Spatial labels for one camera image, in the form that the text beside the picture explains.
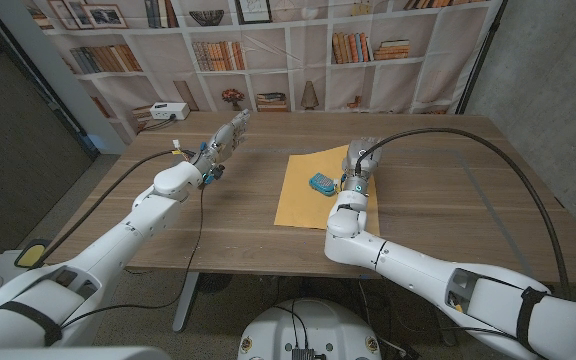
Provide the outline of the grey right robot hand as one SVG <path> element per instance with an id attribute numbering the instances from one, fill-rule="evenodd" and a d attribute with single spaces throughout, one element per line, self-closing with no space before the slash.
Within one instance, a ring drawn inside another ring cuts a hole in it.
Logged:
<path id="1" fill-rule="evenodd" d="M 342 161 L 344 174 L 341 178 L 344 191 L 355 191 L 366 195 L 369 188 L 369 179 L 376 171 L 381 159 L 382 148 L 371 148 L 379 142 L 378 138 L 363 137 L 352 140 Z"/>

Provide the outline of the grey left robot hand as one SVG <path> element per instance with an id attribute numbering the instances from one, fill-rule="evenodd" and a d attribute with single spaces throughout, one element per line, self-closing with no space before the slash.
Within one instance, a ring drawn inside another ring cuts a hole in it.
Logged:
<path id="1" fill-rule="evenodd" d="M 223 163 L 244 141 L 249 118 L 248 109 L 241 111 L 230 122 L 222 125 L 208 142 L 201 144 L 191 164 L 200 172 L 202 184 L 209 184 L 222 176 Z"/>

